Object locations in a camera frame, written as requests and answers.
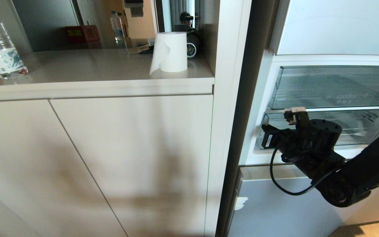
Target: paper towel roll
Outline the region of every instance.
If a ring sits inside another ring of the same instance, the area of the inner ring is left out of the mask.
[[[181,72],[187,68],[187,33],[157,33],[150,74],[157,69],[164,72]]]

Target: countertop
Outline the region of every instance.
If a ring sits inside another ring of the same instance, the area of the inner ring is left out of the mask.
[[[16,80],[0,79],[0,93],[48,90],[68,93],[66,89],[108,87],[212,86],[215,82],[203,56],[188,59],[186,71],[162,72],[158,69],[149,75],[152,54],[136,52],[135,48],[122,48],[31,53],[22,56],[29,74]],[[71,95],[60,94],[59,97]]]

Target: red object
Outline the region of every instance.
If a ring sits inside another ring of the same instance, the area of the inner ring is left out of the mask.
[[[69,43],[100,41],[96,25],[67,26],[64,29]]]

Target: floor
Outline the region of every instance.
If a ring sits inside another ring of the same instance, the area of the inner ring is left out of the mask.
[[[379,237],[379,223],[341,226],[328,237]]]

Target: wire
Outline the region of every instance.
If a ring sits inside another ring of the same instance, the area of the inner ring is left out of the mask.
[[[270,176],[271,176],[271,180],[273,181],[273,183],[274,183],[274,184],[275,184],[280,190],[282,190],[283,192],[285,192],[285,193],[287,193],[287,194],[289,194],[289,195],[299,196],[299,195],[303,195],[303,194],[305,194],[305,193],[311,191],[311,190],[312,190],[313,188],[315,188],[315,187],[316,187],[316,186],[317,186],[322,180],[324,180],[326,177],[328,177],[330,174],[332,174],[334,171],[336,171],[336,170],[338,170],[338,169],[333,169],[333,170],[331,170],[331,171],[328,171],[328,172],[325,173],[320,179],[318,179],[316,182],[314,182],[313,184],[311,184],[311,186],[309,186],[308,188],[306,188],[306,189],[304,189],[304,190],[302,190],[302,191],[300,191],[300,192],[296,192],[296,193],[294,193],[294,192],[290,192],[290,191],[284,189],[282,186],[280,186],[280,185],[276,182],[276,180],[274,179],[274,174],[273,174],[273,161],[274,161],[274,157],[275,157],[275,155],[276,155],[276,152],[277,152],[279,146],[280,146],[281,144],[285,143],[286,141],[288,141],[288,140],[289,140],[293,135],[295,135],[295,134],[296,134],[296,132],[293,133],[292,135],[290,135],[285,141],[283,141],[283,142],[281,142],[280,144],[278,144],[278,145],[276,146],[276,148],[274,149],[274,152],[273,152],[273,154],[272,154],[272,156],[271,156],[271,161],[270,161]]]

